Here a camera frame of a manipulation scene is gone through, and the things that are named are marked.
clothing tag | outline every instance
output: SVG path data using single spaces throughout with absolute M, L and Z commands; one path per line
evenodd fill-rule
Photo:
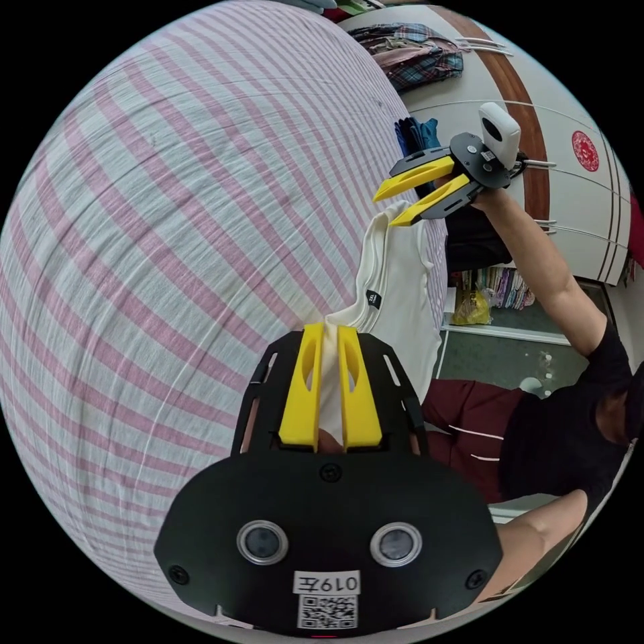
M 382 304 L 382 296 L 378 295 L 375 290 L 368 290 L 367 301 L 369 302 L 369 306 L 380 309 L 380 305 Z

blue cloth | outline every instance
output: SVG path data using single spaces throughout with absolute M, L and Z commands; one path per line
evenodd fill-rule
M 421 133 L 424 148 L 426 150 L 429 148 L 440 148 L 441 144 L 436 134 L 438 130 L 438 121 L 436 119 L 430 119 L 426 123 L 419 123 L 418 121 L 416 121 L 416 123 Z
M 403 127 L 408 132 L 407 137 L 403 133 Z M 437 135 L 438 121 L 436 119 L 430 119 L 426 123 L 421 123 L 414 117 L 409 117 L 404 121 L 397 121 L 394 124 L 394 130 L 403 157 L 409 156 L 414 152 L 420 152 L 421 150 L 441 147 Z M 434 184 L 433 182 L 427 183 L 425 186 L 419 186 L 419 188 L 420 191 L 417 189 L 417 192 L 419 198 L 422 199 L 425 195 L 433 192 Z
M 407 150 L 407 144 L 405 143 L 405 137 L 403 136 L 403 133 L 400 131 L 400 123 L 394 124 L 394 129 L 396 130 L 396 137 L 398 138 L 398 145 L 400 146 L 400 149 L 402 150 L 402 156 L 408 156 L 410 153 Z

bed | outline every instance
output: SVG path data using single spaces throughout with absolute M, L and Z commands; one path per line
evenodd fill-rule
M 111 63 L 30 162 L 0 239 L 3 412 L 49 511 L 144 600 L 205 618 L 154 559 L 164 515 L 228 455 L 265 347 L 355 299 L 407 115 L 330 21 L 230 0 Z

label sticker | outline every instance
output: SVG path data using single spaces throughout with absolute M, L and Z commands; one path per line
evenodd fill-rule
M 296 570 L 293 592 L 300 596 L 297 612 L 299 629 L 334 631 L 358 627 L 360 570 Z
M 367 301 L 369 306 L 379 309 L 382 304 L 382 296 L 376 293 L 375 290 L 367 290 Z
M 358 595 L 300 595 L 297 627 L 335 631 L 358 627 Z
M 296 595 L 359 595 L 360 570 L 342 572 L 296 570 L 293 576 L 293 592 Z
M 572 149 L 577 161 L 588 172 L 597 172 L 599 169 L 599 154 L 597 148 L 587 134 L 577 130 L 572 135 Z

red round sticker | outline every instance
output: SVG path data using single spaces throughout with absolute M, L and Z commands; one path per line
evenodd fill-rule
M 599 155 L 594 143 L 586 134 L 577 130 L 572 135 L 572 148 L 577 161 L 588 171 L 597 172 L 599 168 Z

